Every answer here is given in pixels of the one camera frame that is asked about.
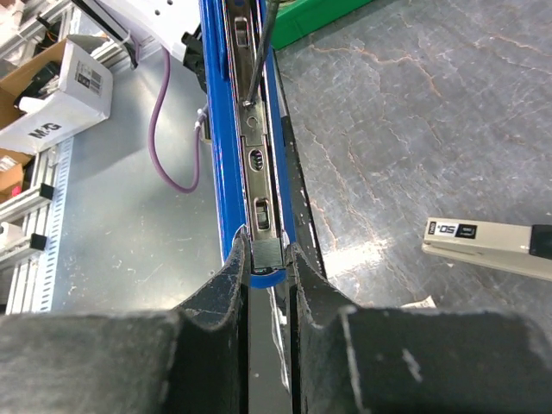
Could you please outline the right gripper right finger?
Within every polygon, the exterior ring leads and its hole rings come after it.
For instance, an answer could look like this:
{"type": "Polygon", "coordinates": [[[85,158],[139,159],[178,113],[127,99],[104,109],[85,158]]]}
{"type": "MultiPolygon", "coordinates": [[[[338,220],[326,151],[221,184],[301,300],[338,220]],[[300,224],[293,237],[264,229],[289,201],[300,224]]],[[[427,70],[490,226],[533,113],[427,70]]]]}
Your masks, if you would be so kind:
{"type": "Polygon", "coordinates": [[[290,278],[290,393],[296,413],[548,413],[551,345],[499,310],[365,308],[302,249],[290,278]]]}

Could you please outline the blue stapler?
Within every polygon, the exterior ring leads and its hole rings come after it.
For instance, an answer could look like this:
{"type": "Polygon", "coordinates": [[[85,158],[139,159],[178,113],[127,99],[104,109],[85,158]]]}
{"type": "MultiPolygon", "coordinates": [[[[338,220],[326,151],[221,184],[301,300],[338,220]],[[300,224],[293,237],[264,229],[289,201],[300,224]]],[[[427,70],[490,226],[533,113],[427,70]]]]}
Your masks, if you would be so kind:
{"type": "Polygon", "coordinates": [[[200,3],[222,255],[246,232],[253,288],[285,279],[296,240],[273,48],[261,39],[270,1],[200,3]]]}

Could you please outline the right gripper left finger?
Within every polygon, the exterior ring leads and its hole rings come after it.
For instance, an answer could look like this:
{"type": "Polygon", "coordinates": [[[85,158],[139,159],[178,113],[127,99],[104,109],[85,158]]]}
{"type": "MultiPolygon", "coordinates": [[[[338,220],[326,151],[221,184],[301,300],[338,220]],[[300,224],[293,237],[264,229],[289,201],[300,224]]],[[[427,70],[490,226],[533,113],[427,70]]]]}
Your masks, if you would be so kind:
{"type": "Polygon", "coordinates": [[[248,411],[250,243],[170,310],[1,319],[4,413],[248,411]]]}

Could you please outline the green plastic bin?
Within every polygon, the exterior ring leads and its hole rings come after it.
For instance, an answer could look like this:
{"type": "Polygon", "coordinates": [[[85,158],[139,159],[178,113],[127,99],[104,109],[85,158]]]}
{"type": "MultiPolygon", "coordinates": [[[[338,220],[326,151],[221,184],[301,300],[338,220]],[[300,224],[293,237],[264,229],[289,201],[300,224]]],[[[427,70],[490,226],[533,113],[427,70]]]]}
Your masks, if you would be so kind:
{"type": "Polygon", "coordinates": [[[371,0],[301,0],[282,5],[276,18],[272,45],[280,50],[371,0]]]}

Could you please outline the white cardboard box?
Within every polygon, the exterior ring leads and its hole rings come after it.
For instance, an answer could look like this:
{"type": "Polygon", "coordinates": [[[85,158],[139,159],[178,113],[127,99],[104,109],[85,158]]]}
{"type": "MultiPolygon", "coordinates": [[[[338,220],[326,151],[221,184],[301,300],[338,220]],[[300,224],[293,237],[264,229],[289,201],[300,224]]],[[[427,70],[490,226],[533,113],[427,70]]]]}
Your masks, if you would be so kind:
{"type": "Polygon", "coordinates": [[[110,117],[113,75],[68,36],[1,79],[1,148],[37,154],[110,117]]]}

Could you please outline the beige black stapler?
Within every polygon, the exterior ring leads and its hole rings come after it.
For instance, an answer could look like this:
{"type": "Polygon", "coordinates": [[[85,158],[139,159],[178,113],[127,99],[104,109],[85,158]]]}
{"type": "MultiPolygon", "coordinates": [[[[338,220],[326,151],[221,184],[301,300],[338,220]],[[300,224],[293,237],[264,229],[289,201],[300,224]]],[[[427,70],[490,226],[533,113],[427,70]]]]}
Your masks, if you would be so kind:
{"type": "Polygon", "coordinates": [[[551,226],[430,217],[422,250],[443,258],[551,280],[551,226]]]}

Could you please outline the brown cardboard box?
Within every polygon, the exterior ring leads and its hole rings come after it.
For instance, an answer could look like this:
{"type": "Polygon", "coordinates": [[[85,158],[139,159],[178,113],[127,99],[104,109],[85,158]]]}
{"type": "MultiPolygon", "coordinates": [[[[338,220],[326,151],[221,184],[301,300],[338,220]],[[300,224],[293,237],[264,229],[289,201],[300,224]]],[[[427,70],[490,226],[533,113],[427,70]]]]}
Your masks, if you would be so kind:
{"type": "Polygon", "coordinates": [[[1,149],[1,203],[22,193],[25,167],[32,159],[32,155],[1,149]]]}

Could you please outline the staple box with red mark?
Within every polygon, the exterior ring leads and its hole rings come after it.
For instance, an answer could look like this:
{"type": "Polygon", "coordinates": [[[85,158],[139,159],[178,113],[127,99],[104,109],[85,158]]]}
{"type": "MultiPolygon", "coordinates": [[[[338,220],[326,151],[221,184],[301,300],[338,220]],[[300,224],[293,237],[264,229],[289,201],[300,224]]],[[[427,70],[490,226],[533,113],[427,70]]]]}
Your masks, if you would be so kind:
{"type": "Polygon", "coordinates": [[[436,303],[431,295],[419,301],[403,304],[400,306],[401,310],[408,311],[427,311],[436,309],[436,303]]]}

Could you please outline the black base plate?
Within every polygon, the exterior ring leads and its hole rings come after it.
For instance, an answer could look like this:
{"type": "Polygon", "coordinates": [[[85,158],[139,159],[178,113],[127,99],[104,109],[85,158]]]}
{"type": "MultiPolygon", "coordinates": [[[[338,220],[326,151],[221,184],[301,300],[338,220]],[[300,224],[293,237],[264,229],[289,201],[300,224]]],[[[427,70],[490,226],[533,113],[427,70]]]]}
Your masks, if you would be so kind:
{"type": "MultiPolygon", "coordinates": [[[[297,139],[292,126],[282,72],[276,56],[273,70],[279,99],[283,130],[287,184],[290,193],[294,229],[293,253],[326,275],[318,240],[311,200],[306,188],[297,139]]],[[[283,271],[284,281],[264,290],[252,292],[259,306],[253,326],[260,331],[252,335],[252,372],[249,406],[254,413],[305,413],[301,393],[300,319],[297,279],[294,264],[283,271]]]]}

